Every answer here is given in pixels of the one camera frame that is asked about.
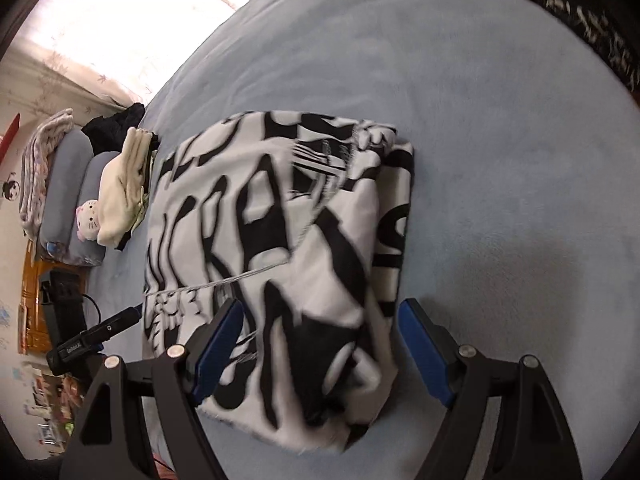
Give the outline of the black white graffiti print garment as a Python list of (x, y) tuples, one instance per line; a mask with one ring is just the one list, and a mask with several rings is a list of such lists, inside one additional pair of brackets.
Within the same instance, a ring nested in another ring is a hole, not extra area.
[(397, 376), (412, 179), (410, 143), (365, 119), (246, 112), (184, 140), (148, 214), (143, 354), (238, 300), (243, 327), (203, 412), (295, 452), (346, 450)]

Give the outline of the wooden headboard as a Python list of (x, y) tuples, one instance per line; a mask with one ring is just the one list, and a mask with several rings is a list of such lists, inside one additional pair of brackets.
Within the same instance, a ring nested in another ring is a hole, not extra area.
[(41, 259), (37, 255), (35, 243), (32, 240), (27, 242), (22, 274), (20, 312), (18, 312), (20, 315), (18, 353), (23, 356), (29, 353), (45, 354), (52, 348), (39, 291), (40, 275), (51, 269), (75, 272), (80, 276), (80, 290), (82, 292), (86, 290), (87, 269)]

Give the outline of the pink white plush cat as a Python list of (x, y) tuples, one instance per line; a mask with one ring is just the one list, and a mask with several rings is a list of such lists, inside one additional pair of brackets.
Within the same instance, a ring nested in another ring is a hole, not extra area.
[(77, 237), (81, 242), (94, 242), (100, 232), (99, 201), (86, 200), (76, 208)]

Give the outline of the folded cream fleece garment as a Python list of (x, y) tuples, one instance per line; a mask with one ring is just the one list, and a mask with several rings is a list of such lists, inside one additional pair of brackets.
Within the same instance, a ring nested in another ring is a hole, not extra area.
[(103, 169), (99, 187), (99, 245), (115, 248), (140, 212), (153, 133), (130, 127), (122, 151)]

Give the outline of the blue bed sheet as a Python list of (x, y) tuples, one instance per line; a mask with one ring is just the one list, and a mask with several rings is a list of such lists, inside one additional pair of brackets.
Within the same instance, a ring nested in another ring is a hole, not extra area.
[(246, 110), (397, 127), (400, 293), (490, 358), (533, 354), (602, 478), (639, 421), (639, 110), (527, 0), (250, 0), (143, 125), (162, 150)]

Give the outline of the folded floral blanket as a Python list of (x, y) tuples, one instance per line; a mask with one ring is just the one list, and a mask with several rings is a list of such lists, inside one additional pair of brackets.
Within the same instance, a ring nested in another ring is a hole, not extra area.
[(29, 137), (21, 158), (20, 222), (25, 235), (34, 240), (42, 223), (51, 157), (58, 144), (74, 128), (71, 108), (46, 118)]

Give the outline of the black fuzzy garment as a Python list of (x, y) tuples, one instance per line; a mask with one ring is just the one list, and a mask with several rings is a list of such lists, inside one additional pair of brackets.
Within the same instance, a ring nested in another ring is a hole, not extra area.
[(120, 152), (124, 146), (129, 128), (140, 125), (145, 114), (142, 103), (134, 103), (110, 117), (96, 117), (90, 120), (81, 131), (88, 136), (93, 154)]

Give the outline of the floral white curtain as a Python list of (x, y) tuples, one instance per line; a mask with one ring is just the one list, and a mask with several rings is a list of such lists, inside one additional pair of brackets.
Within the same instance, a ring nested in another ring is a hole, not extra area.
[(1, 62), (1, 117), (70, 107), (78, 122), (149, 103), (250, 0), (40, 0)]

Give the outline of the cartoon face wall sticker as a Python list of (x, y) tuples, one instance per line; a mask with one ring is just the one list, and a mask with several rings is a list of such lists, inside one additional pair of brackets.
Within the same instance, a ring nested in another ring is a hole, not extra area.
[(20, 196), (20, 181), (17, 179), (16, 173), (11, 172), (1, 185), (1, 197), (8, 202), (14, 202), (18, 196)]

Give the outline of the red wall shelf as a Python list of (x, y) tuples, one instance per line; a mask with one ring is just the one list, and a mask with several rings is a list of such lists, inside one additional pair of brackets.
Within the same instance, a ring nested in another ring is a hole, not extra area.
[(2, 139), (0, 141), (0, 164), (6, 157), (6, 153), (9, 151), (9, 148), (17, 133), (20, 131), (20, 125), (21, 114), (16, 114), (12, 122), (10, 123), (9, 128), (6, 129), (6, 133), (2, 136)]

